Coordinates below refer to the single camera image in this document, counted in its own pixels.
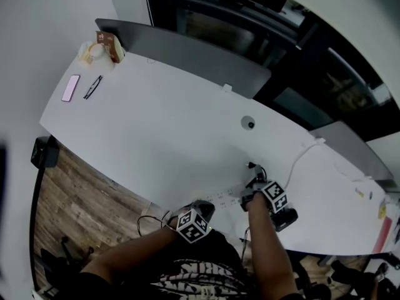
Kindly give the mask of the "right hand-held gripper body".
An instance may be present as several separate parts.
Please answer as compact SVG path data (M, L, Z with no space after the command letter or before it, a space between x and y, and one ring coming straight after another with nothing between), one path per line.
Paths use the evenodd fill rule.
M255 182L240 193L239 202L244 211L256 193L264 194L270 213L277 214L288 204L286 192L277 181Z

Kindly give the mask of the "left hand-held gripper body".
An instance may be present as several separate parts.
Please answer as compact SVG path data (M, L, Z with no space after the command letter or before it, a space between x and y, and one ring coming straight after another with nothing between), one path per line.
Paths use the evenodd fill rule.
M205 238L211 231L209 222L203 218L203 210L193 209L191 204L171 214L171 219L177 218L175 230L190 244Z

